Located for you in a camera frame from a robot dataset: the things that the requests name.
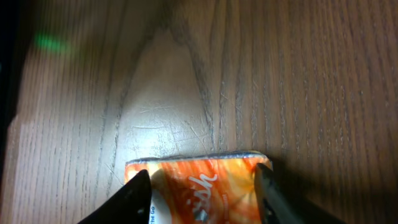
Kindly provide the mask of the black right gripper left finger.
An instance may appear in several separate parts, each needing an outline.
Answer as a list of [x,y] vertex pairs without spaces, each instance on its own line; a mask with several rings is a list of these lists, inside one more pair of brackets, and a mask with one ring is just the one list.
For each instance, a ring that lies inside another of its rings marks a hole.
[[151,197],[150,177],[148,171],[144,169],[78,224],[148,224]]

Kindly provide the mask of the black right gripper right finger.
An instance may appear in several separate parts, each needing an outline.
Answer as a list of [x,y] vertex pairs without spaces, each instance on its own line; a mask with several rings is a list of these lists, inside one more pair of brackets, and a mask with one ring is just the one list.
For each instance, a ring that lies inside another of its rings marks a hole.
[[342,223],[314,203],[285,194],[276,182],[273,171],[265,164],[256,164],[254,190],[262,223]]

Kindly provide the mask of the small orange box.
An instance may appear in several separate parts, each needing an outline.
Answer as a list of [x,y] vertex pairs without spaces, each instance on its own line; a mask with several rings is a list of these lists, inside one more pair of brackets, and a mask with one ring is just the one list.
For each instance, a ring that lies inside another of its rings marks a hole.
[[149,173],[149,224],[260,223],[254,191],[256,164],[272,168],[257,151],[192,157],[143,158],[126,163],[124,178]]

